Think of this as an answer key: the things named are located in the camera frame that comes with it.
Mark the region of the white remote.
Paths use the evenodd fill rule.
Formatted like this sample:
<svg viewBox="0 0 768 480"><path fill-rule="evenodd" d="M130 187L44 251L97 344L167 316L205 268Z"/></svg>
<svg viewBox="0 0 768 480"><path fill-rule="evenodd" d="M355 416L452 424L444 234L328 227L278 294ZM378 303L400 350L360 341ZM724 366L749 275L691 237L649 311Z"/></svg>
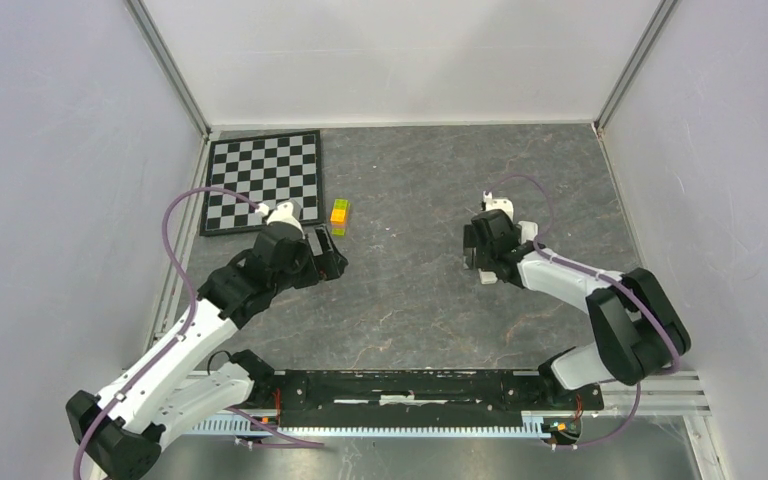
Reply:
<svg viewBox="0 0 768 480"><path fill-rule="evenodd" d="M482 285L492 285L498 281L496 274L492 271L478 270L479 280Z"/></svg>

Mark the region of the white remote control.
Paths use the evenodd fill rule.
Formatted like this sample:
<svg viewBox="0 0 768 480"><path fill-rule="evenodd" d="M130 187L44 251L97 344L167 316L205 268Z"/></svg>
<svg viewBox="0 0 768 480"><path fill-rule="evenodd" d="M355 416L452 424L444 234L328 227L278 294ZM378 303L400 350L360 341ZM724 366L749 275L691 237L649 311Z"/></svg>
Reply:
<svg viewBox="0 0 768 480"><path fill-rule="evenodd" d="M531 221L519 221L517 223L520 230L520 243L533 242L539 234L539 225Z"/></svg>

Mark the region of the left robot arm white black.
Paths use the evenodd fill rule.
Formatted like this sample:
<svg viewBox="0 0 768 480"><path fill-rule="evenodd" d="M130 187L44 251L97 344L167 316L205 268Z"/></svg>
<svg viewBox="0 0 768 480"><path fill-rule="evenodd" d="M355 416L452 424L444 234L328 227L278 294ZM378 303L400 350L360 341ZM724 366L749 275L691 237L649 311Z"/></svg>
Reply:
<svg viewBox="0 0 768 480"><path fill-rule="evenodd" d="M329 231L309 236L286 222L262 229L252 248L214 270L184 316L133 366L97 393L76 392L66 412L79 452L110 479L140 479L178 437L238 405L266 405L273 379L232 361L188 383L214 349L268 309L287 289L340 278L349 264Z"/></svg>

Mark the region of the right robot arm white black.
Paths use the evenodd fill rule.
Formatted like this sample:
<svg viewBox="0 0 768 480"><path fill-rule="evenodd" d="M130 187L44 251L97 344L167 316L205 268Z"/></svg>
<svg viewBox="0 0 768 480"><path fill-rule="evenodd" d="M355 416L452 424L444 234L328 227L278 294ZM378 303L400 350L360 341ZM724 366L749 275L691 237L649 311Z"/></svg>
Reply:
<svg viewBox="0 0 768 480"><path fill-rule="evenodd" d="M545 405L562 408L590 384L634 386L676 370L691 338L651 271L599 270L556 254L538 235L536 224L514 223L503 210L492 209L465 225L463 248L466 267L478 271L481 283L544 293L588 315L592 343L562 352L538 369L537 392Z"/></svg>

